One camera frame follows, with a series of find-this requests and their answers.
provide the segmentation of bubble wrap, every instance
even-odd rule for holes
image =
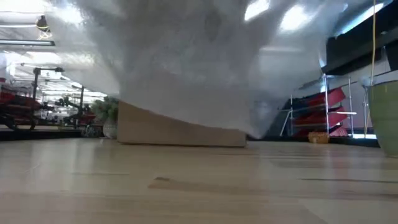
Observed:
[[[269,128],[317,79],[340,0],[53,0],[46,12],[66,76],[171,118]]]

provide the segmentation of white plastic sheet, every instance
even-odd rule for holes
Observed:
[[[171,118],[260,137],[320,76],[343,0],[53,0],[66,76]]]

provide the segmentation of potted plant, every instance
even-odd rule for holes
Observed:
[[[119,101],[108,96],[104,100],[96,100],[91,107],[96,119],[104,123],[104,135],[110,139],[118,136],[118,109]]]

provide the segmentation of wooden block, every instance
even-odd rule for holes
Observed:
[[[237,130],[209,128],[119,103],[118,141],[126,144],[244,147]]]

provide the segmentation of wooden floor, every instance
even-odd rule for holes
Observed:
[[[0,223],[398,223],[398,159],[281,142],[3,142]]]

